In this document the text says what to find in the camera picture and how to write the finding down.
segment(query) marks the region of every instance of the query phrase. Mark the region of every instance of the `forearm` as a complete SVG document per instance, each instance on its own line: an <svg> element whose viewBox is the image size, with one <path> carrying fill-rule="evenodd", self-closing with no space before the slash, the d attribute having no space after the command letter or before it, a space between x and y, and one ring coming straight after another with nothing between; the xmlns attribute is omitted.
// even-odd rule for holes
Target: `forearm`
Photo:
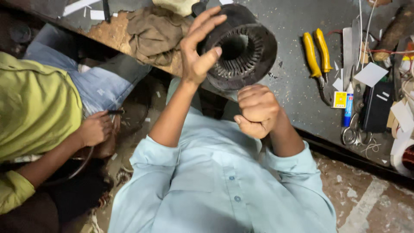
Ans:
<svg viewBox="0 0 414 233"><path fill-rule="evenodd" d="M180 82L148 134L154 141L163 146L177 147L185 117L196 91L197 85L183 80Z"/></svg>
<svg viewBox="0 0 414 233"><path fill-rule="evenodd" d="M21 167L16 172L25 177L36 189L82 147L80 137L73 133L42 158Z"/></svg>
<svg viewBox="0 0 414 233"><path fill-rule="evenodd" d="M290 124L284 109L278 113L277 123L270 131L274 154L279 157L290 157L305 149L302 138Z"/></svg>

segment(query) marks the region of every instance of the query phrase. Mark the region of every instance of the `brown cloth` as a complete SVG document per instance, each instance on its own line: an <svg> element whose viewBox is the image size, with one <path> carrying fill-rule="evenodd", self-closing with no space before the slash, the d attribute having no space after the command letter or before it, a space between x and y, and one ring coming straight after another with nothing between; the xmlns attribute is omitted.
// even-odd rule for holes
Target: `brown cloth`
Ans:
<svg viewBox="0 0 414 233"><path fill-rule="evenodd" d="M129 44L135 57L152 65L168 66L191 21L161 7L145 7L127 15Z"/></svg>

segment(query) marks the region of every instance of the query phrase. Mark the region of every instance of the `glue tube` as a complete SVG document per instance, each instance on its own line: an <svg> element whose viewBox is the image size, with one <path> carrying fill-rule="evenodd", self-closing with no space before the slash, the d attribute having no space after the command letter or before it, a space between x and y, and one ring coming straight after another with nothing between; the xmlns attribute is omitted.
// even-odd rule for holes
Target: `glue tube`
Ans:
<svg viewBox="0 0 414 233"><path fill-rule="evenodd" d="M345 114L344 114L344 126L349 127L352 116L352 102L354 100L354 89L352 88L352 83L349 84L347 89L347 103L345 105Z"/></svg>

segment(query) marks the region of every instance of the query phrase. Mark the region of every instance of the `wire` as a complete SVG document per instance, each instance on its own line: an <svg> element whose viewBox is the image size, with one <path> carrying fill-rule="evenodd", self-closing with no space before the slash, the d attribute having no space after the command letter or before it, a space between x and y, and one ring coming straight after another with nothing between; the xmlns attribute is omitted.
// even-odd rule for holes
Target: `wire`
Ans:
<svg viewBox="0 0 414 233"><path fill-rule="evenodd" d="M377 141L375 141L375 138L372 138L372 140L374 141L374 143L371 143L371 144L369 144L367 147L366 147L366 149L365 150L362 150L361 152L364 152L365 151L365 157L367 158L367 159L369 159L368 158L368 155L366 154L366 152L368 151L368 149L372 149L372 151L373 152L378 152L379 150L380 150L380 145L382 145L382 144L377 144Z"/></svg>
<svg viewBox="0 0 414 233"><path fill-rule="evenodd" d="M363 58L362 58L361 69L363 69L363 65L364 65L364 62L365 62L365 53L366 53L366 45L367 45L368 35L369 35L369 26L371 24L372 13L374 13L374 9L375 9L375 6L377 5L377 1L378 0L375 0L374 6L372 7L371 14L369 15L368 27L366 28L365 46L364 46L364 49L363 49Z"/></svg>
<svg viewBox="0 0 414 233"><path fill-rule="evenodd" d="M375 50L370 50L371 52L384 52L384 53L389 53L389 54L405 54L405 53L414 53L414 50L411 51L399 51L399 52L394 52L394 51L390 51L390 50L386 50L386 49L375 49Z"/></svg>
<svg viewBox="0 0 414 233"><path fill-rule="evenodd" d="M361 30L360 38L361 41L359 42L359 55L358 55L358 62L356 63L356 70L359 68L360 60L361 60L361 50L362 50L362 8L361 8L361 0L359 0L359 27Z"/></svg>

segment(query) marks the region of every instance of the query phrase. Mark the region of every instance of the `small box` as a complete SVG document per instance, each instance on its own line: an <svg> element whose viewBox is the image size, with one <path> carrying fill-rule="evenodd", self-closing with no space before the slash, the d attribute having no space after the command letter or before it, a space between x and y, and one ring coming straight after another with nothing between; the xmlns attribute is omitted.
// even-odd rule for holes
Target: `small box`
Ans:
<svg viewBox="0 0 414 233"><path fill-rule="evenodd" d="M345 108L347 104L347 92L335 92L333 108Z"/></svg>

